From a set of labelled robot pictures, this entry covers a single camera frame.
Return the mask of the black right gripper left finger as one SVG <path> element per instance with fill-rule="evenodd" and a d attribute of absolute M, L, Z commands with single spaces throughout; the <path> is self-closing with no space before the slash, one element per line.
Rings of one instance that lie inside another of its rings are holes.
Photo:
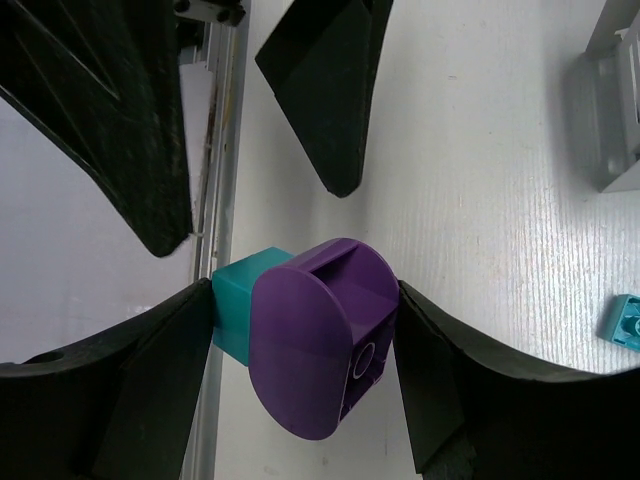
<path fill-rule="evenodd" d="M 84 340 L 2 364 L 2 478 L 179 478 L 213 303 L 203 278 Z"/>

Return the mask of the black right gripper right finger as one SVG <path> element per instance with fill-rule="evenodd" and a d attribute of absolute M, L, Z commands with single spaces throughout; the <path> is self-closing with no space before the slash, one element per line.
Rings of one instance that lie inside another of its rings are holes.
<path fill-rule="evenodd" d="M 394 354 L 424 479 L 635 479 L 639 373 L 523 353 L 400 284 Z"/>

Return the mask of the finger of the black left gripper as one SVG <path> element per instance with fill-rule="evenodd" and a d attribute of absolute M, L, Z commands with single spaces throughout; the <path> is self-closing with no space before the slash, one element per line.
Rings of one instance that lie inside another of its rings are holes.
<path fill-rule="evenodd" d="M 256 63 L 324 187 L 361 184 L 372 97 L 392 2 L 296 0 Z"/>
<path fill-rule="evenodd" d="M 98 186 L 154 256 L 192 233 L 169 1 L 5 1 L 1 96 Z"/>

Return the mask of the teal small square lego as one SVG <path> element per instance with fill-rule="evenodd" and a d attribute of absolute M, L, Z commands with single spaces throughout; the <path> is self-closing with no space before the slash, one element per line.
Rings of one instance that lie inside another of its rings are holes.
<path fill-rule="evenodd" d="M 269 247 L 219 268 L 212 274 L 215 300 L 213 343 L 245 367 L 249 365 L 253 287 L 266 270 L 292 257 L 284 250 Z"/>

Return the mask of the purple rounded lego brick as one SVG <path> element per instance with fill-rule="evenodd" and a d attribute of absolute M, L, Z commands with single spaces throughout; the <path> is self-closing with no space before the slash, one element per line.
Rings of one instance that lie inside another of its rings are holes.
<path fill-rule="evenodd" d="M 326 241 L 262 273 L 251 297 L 249 374 L 290 433 L 331 436 L 382 376 L 399 283 L 370 246 Z"/>

